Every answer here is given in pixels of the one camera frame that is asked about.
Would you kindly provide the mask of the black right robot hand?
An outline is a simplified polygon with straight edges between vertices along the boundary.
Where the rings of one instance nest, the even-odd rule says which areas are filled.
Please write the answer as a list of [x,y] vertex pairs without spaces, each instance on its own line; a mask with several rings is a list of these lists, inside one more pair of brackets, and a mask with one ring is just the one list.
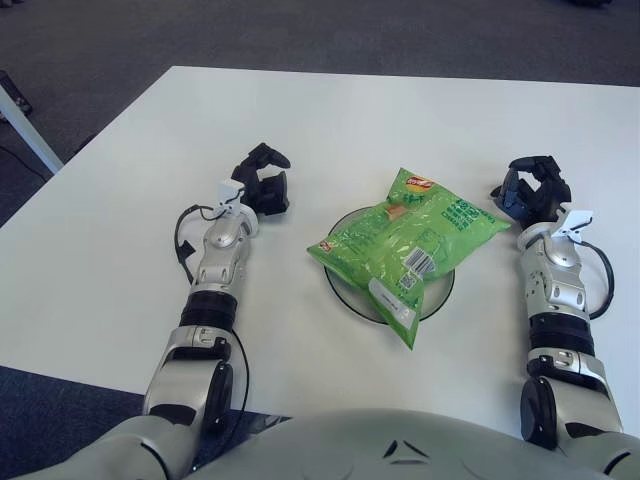
[[536,223],[557,221],[557,210],[571,201],[571,189],[554,157],[548,155],[513,160],[502,184],[490,195],[523,230]]

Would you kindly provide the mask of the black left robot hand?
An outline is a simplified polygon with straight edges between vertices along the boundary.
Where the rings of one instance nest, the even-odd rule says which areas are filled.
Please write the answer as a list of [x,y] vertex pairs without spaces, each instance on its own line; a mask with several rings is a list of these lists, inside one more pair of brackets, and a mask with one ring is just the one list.
[[[259,178],[258,171],[272,165],[281,168],[277,175]],[[282,214],[289,208],[286,169],[289,159],[279,151],[260,143],[235,167],[231,178],[244,185],[241,202],[256,214]]]

